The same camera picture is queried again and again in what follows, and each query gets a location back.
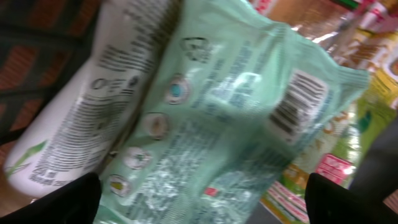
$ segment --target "white bottle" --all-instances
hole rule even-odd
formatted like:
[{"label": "white bottle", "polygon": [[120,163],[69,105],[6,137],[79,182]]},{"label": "white bottle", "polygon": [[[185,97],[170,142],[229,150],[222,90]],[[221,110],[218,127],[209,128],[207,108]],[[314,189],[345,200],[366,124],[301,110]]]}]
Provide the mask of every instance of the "white bottle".
[{"label": "white bottle", "polygon": [[[177,1],[104,1],[91,57],[9,154],[9,183],[32,197],[93,171],[137,108],[174,23]],[[157,35],[157,41],[149,37]]]}]

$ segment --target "circular logo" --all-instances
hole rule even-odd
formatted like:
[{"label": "circular logo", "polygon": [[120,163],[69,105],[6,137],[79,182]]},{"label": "circular logo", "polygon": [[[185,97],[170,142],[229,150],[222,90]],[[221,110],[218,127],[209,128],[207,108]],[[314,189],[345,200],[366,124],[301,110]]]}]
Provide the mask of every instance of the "circular logo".
[{"label": "circular logo", "polygon": [[149,113],[143,122],[145,131],[155,140],[163,139],[169,130],[167,116],[163,113]]},{"label": "circular logo", "polygon": [[126,150],[123,162],[132,169],[142,169],[148,165],[151,159],[152,156],[148,152],[138,147],[130,147]]},{"label": "circular logo", "polygon": [[188,98],[188,95],[189,86],[187,81],[181,75],[177,75],[166,91],[165,100],[172,105],[181,104]]},{"label": "circular logo", "polygon": [[129,182],[120,175],[111,175],[109,182],[111,191],[120,197],[127,196],[131,191]]}]

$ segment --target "green leaf print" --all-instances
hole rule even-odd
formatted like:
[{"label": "green leaf print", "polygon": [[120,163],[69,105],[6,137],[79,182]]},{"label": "green leaf print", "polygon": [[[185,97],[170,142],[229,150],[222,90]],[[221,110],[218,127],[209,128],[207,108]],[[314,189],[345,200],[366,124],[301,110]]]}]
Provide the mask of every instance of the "green leaf print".
[{"label": "green leaf print", "polygon": [[25,154],[23,154],[23,155],[21,156],[21,158],[19,158],[18,161],[6,172],[6,177],[9,178],[9,177],[16,171],[16,169],[17,169],[19,166],[22,165],[22,163],[23,163],[26,159],[28,159],[29,157],[31,157],[31,156],[35,155],[36,153],[40,152],[40,151],[43,149],[43,147],[44,147],[44,145],[45,145],[45,142],[46,142],[46,141],[44,141],[44,142],[42,142],[42,143],[40,143],[40,144],[38,144],[38,145],[36,145],[36,146],[33,146],[33,147],[29,148],[29,149],[25,152]]}]

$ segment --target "wet wipes package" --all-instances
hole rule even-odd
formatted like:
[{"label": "wet wipes package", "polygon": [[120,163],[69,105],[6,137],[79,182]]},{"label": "wet wipes package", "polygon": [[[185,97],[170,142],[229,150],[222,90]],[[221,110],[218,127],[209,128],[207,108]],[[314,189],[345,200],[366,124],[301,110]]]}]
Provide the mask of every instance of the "wet wipes package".
[{"label": "wet wipes package", "polygon": [[244,223],[368,79],[246,0],[186,0],[95,223]]}]

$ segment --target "white barcode label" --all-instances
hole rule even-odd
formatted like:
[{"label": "white barcode label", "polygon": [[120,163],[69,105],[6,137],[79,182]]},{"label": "white barcode label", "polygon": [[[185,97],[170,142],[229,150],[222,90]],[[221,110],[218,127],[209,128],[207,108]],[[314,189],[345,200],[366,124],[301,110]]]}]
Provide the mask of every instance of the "white barcode label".
[{"label": "white barcode label", "polygon": [[294,70],[284,99],[269,116],[269,129],[295,144],[318,116],[328,90],[319,78]]}]

